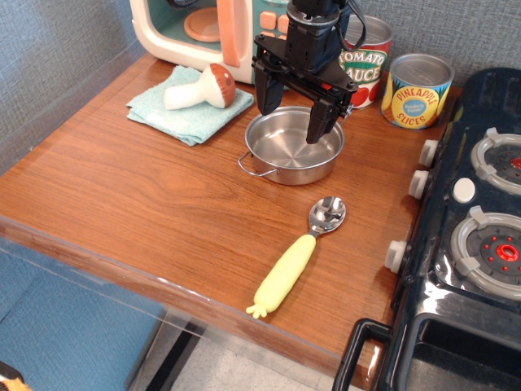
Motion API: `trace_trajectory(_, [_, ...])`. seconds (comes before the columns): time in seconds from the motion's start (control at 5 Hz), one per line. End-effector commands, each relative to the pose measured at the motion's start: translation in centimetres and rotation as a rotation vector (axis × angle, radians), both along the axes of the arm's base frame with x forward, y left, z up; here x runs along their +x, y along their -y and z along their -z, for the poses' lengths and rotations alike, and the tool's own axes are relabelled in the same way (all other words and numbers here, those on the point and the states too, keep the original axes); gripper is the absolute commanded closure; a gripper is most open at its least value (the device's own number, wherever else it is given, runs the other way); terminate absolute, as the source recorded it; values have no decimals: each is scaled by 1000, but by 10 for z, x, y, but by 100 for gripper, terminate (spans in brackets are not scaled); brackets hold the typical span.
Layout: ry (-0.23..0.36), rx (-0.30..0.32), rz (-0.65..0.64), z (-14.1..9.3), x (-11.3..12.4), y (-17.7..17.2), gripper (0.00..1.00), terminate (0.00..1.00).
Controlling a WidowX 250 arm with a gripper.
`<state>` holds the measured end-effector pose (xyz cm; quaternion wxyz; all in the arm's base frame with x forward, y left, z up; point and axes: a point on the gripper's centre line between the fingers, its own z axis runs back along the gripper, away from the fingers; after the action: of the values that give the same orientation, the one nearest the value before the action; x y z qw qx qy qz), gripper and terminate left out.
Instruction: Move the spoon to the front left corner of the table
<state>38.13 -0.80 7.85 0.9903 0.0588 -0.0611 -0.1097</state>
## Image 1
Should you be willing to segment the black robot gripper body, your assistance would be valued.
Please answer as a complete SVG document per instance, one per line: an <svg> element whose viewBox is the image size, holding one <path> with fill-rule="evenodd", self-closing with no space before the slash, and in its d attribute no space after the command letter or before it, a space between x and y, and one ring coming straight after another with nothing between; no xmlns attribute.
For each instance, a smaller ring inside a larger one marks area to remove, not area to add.
<svg viewBox="0 0 521 391"><path fill-rule="evenodd" d="M263 64L284 89L316 100L326 95L341 96L349 105L356 82L339 68L342 51L359 48L345 41L349 19L359 16L354 1L290 1L286 37L255 36L257 52L252 67Z"/></svg>

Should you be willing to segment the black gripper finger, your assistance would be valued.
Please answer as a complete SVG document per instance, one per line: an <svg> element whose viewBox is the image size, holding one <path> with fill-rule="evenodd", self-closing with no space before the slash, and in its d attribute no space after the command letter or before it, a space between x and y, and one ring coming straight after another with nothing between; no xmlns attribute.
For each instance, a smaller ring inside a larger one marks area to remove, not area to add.
<svg viewBox="0 0 521 391"><path fill-rule="evenodd" d="M255 65L255 88L257 107L263 116L269 115L280 106L284 85L263 64Z"/></svg>
<svg viewBox="0 0 521 391"><path fill-rule="evenodd" d="M343 97L326 95L317 98L310 112L306 143L317 143L322 136L331 132L338 119L344 123L346 117L347 104Z"/></svg>

